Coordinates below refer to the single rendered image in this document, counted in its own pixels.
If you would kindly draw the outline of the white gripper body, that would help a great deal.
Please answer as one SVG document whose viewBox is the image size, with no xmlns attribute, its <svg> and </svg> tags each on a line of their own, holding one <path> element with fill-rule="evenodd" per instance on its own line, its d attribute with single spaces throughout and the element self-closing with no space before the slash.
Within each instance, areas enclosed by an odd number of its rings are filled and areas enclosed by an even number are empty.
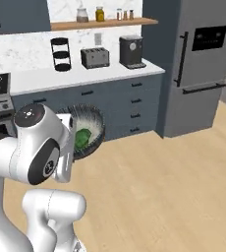
<svg viewBox="0 0 226 252">
<path fill-rule="evenodd" d="M 65 129 L 62 142 L 60 144 L 60 157 L 57 168 L 53 173 L 53 178 L 59 183 L 68 183 L 71 180 L 74 144 L 75 142 L 73 134 L 68 129 Z"/>
</svg>

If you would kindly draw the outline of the green broccoli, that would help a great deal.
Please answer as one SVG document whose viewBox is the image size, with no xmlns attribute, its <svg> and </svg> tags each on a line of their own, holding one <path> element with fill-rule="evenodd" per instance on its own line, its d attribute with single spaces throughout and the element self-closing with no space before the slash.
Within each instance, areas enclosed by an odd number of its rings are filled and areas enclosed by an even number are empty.
<svg viewBox="0 0 226 252">
<path fill-rule="evenodd" d="M 88 146 L 88 141 L 91 136 L 91 132 L 88 129 L 81 129 L 76 133 L 75 149 L 81 150 Z"/>
</svg>

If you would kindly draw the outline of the dark grey bowl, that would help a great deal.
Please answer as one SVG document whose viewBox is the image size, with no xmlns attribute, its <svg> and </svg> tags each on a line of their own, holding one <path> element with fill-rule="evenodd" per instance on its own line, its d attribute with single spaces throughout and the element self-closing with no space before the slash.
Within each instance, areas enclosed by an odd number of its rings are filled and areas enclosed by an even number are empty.
<svg viewBox="0 0 226 252">
<path fill-rule="evenodd" d="M 88 141 L 88 146 L 81 150 L 76 150 L 74 145 L 73 160 L 86 158 L 94 153 L 105 137 L 105 123 L 101 111 L 89 104 L 75 104 L 60 109 L 57 116 L 73 134 L 74 142 L 76 133 L 81 129 L 88 129 L 91 136 Z"/>
</svg>

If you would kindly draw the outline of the blue-grey base cupboards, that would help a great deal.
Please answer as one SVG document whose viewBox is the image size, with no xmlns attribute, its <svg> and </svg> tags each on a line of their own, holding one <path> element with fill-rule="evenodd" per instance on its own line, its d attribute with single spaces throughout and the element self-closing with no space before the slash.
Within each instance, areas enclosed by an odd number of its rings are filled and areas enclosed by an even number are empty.
<svg viewBox="0 0 226 252">
<path fill-rule="evenodd" d="M 74 104 L 90 104 L 104 116 L 105 140 L 110 141 L 155 129 L 162 74 L 67 87 L 12 96 L 19 110 L 28 103 L 44 103 L 56 113 Z"/>
</svg>

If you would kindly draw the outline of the silver toaster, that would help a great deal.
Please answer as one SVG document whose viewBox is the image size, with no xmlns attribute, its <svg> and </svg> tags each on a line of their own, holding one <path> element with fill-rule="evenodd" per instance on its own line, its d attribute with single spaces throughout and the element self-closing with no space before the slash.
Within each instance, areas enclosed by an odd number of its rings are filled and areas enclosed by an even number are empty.
<svg viewBox="0 0 226 252">
<path fill-rule="evenodd" d="M 87 69 L 108 67 L 110 65 L 109 51 L 104 47 L 81 50 L 82 65 Z"/>
</svg>

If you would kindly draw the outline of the dark grey coffee machine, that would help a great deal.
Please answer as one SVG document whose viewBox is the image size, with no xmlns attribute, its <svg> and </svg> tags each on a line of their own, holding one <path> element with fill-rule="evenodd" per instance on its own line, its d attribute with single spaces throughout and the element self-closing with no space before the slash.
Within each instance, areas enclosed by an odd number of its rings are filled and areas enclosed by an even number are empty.
<svg viewBox="0 0 226 252">
<path fill-rule="evenodd" d="M 138 35 L 124 35 L 119 37 L 119 62 L 130 70 L 144 68 L 142 60 L 142 37 Z"/>
</svg>

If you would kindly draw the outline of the clear glass jar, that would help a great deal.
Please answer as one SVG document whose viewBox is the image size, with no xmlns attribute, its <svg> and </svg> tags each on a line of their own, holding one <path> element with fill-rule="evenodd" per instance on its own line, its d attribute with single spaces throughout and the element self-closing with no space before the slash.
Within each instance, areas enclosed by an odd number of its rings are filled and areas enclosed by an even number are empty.
<svg viewBox="0 0 226 252">
<path fill-rule="evenodd" d="M 77 22 L 78 23 L 87 23 L 88 22 L 88 14 L 86 12 L 86 8 L 78 8 L 77 9 Z"/>
</svg>

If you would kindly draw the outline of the yellow jar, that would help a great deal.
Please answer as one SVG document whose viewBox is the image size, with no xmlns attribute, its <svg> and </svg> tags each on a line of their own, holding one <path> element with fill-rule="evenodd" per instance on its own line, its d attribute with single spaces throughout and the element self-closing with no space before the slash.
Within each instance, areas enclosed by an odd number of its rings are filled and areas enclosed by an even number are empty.
<svg viewBox="0 0 226 252">
<path fill-rule="evenodd" d="M 104 11 L 102 7 L 97 7 L 95 11 L 95 18 L 98 22 L 104 21 Z"/>
</svg>

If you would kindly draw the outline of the dark blue tall cabinet panel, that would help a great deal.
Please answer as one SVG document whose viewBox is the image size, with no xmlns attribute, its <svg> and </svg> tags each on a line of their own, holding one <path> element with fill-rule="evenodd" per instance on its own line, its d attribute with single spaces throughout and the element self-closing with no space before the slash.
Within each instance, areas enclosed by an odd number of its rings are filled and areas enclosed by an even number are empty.
<svg viewBox="0 0 226 252">
<path fill-rule="evenodd" d="M 167 105 L 171 86 L 175 43 L 182 0 L 142 0 L 142 15 L 154 19 L 157 25 L 141 28 L 142 56 L 165 70 L 159 96 L 159 107 L 155 131 L 165 137 Z"/>
</svg>

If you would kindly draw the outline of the grey fridge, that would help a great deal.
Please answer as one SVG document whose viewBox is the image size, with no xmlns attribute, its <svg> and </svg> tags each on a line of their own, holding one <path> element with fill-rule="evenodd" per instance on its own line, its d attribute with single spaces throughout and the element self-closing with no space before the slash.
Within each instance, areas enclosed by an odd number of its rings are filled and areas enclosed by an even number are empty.
<svg viewBox="0 0 226 252">
<path fill-rule="evenodd" d="M 226 76 L 226 0 L 182 0 L 164 135 L 212 126 Z"/>
</svg>

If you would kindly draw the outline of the wooden wall shelf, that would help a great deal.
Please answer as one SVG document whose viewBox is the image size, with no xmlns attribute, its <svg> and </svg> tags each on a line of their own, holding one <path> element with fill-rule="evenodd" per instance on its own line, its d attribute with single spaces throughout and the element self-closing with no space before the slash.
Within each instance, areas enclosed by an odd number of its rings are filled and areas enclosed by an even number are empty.
<svg viewBox="0 0 226 252">
<path fill-rule="evenodd" d="M 85 29 L 110 28 L 121 26 L 157 25 L 157 24 L 158 22 L 156 20 L 149 18 L 133 18 L 132 20 L 123 20 L 123 21 L 110 19 L 105 20 L 104 22 L 89 21 L 87 23 L 78 23 L 78 22 L 51 23 L 51 30 L 53 32 L 58 32 L 58 31 L 85 30 Z"/>
</svg>

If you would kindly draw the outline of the dark blue wall cupboard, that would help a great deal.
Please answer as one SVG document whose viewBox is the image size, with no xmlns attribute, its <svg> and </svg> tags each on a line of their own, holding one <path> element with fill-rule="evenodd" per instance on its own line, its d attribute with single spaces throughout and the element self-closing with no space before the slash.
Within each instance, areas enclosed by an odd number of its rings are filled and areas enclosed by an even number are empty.
<svg viewBox="0 0 226 252">
<path fill-rule="evenodd" d="M 0 0 L 0 34 L 50 30 L 47 0 Z"/>
</svg>

